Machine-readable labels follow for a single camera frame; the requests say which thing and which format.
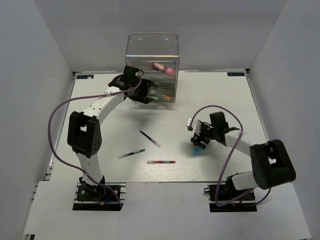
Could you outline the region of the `blue eraser case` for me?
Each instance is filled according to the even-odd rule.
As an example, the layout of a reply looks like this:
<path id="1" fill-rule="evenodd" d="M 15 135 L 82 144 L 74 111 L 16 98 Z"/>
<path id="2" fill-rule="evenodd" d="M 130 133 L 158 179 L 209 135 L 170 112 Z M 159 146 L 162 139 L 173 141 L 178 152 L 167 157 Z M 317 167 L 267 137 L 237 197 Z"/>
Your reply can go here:
<path id="1" fill-rule="evenodd" d="M 192 153 L 193 153 L 194 155 L 199 155 L 199 154 L 201 154 L 203 151 L 204 151 L 204 150 L 203 150 L 202 148 L 199 148 L 199 147 L 194 147 L 194 148 L 192 149 Z"/>

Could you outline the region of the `orange capped marker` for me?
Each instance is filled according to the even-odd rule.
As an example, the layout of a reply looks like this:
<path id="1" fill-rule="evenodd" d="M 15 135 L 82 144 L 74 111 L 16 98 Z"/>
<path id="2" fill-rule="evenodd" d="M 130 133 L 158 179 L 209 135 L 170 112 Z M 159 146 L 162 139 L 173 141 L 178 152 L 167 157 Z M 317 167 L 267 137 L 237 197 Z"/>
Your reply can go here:
<path id="1" fill-rule="evenodd" d="M 151 95 L 154 95 L 156 97 L 159 97 L 160 99 L 162 100 L 165 100 L 165 101 L 170 101 L 172 98 L 166 94 L 163 94 L 163 93 L 160 93 L 156 90 L 150 90 L 149 92 Z"/>

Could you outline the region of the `pink glue bottle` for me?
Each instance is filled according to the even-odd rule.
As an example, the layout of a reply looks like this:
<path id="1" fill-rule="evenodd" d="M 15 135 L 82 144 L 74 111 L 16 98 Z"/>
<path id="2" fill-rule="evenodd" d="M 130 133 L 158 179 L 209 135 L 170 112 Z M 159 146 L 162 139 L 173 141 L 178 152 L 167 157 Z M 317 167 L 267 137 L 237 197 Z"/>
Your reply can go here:
<path id="1" fill-rule="evenodd" d="M 156 70 L 156 71 L 160 71 L 168 76 L 174 76 L 176 71 L 171 68 L 171 67 L 166 67 L 165 65 L 163 64 L 160 64 L 158 62 L 154 62 L 152 65 L 151 65 L 151 68 Z"/>

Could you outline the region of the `clear drawer organizer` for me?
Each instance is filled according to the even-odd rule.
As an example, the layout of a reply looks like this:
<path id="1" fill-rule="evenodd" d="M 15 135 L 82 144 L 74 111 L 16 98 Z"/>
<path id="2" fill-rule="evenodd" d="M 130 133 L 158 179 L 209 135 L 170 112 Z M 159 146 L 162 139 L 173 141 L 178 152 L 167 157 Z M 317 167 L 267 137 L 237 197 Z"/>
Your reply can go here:
<path id="1" fill-rule="evenodd" d="M 168 76 L 165 73 L 152 69 L 152 64 L 154 62 L 174 69 L 175 74 L 173 76 Z M 156 102 L 176 101 L 180 56 L 125 56 L 125 63 L 128 66 L 142 70 L 144 72 L 143 77 L 154 82 L 155 87 L 151 87 L 150 90 L 155 90 L 171 97 L 170 101 L 158 97 L 159 100 Z"/>

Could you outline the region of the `clear organizer lid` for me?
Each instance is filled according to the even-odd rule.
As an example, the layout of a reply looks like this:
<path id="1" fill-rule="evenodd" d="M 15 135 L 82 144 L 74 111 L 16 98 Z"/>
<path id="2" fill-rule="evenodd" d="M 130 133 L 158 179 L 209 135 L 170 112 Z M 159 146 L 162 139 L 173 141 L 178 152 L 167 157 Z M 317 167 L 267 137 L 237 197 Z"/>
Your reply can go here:
<path id="1" fill-rule="evenodd" d="M 129 35 L 125 55 L 179 56 L 179 39 L 170 32 L 133 32 Z"/>

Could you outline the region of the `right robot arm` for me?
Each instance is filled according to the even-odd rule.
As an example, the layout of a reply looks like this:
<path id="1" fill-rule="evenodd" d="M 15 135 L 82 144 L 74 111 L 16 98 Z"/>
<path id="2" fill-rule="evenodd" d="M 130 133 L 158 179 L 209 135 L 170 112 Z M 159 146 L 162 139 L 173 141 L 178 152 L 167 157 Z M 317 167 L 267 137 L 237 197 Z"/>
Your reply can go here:
<path id="1" fill-rule="evenodd" d="M 270 188 L 296 180 L 297 174 L 284 143 L 279 139 L 260 141 L 244 137 L 237 127 L 230 127 L 223 112 L 210 114 L 210 123 L 189 118 L 187 130 L 193 133 L 191 142 L 205 149 L 211 141 L 247 155 L 251 170 L 228 176 L 225 184 L 216 188 L 219 194 L 236 200 L 247 190 Z"/>

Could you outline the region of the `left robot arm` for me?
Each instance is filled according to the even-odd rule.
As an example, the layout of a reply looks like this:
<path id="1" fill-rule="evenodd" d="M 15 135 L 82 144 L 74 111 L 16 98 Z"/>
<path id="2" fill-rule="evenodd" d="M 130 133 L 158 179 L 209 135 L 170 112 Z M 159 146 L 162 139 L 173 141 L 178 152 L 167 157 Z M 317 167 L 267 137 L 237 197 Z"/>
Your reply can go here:
<path id="1" fill-rule="evenodd" d="M 156 84 L 143 78 L 143 74 L 143 70 L 126 65 L 123 74 L 112 79 L 102 96 L 85 110 L 74 111 L 69 117 L 67 144 L 84 171 L 79 181 L 96 200 L 103 198 L 106 193 L 105 177 L 98 160 L 98 151 L 103 143 L 101 124 L 126 99 L 143 104 L 153 101 L 148 94 Z"/>

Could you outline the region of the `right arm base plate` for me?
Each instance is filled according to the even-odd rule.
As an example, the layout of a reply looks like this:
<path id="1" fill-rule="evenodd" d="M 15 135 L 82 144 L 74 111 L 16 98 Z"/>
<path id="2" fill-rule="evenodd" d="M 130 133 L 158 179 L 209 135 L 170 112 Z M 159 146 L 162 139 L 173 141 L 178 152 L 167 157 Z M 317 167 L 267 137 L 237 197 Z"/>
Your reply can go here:
<path id="1" fill-rule="evenodd" d="M 253 191 L 244 195 L 246 190 L 231 192 L 222 184 L 219 188 L 217 203 L 224 204 L 234 198 L 236 200 L 224 206 L 217 206 L 215 202 L 216 189 L 216 184 L 210 184 L 203 189 L 204 194 L 208 196 L 211 213 L 248 213 L 257 211 L 256 197 Z"/>

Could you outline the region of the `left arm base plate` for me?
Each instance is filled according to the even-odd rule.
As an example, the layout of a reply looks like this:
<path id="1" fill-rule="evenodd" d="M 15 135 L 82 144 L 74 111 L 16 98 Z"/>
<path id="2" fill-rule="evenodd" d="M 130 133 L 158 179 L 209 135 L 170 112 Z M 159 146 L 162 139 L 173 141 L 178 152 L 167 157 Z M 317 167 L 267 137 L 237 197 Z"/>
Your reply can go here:
<path id="1" fill-rule="evenodd" d="M 108 188 L 102 193 L 95 193 L 77 183 L 73 211 L 119 212 L 122 209 L 116 196 Z"/>

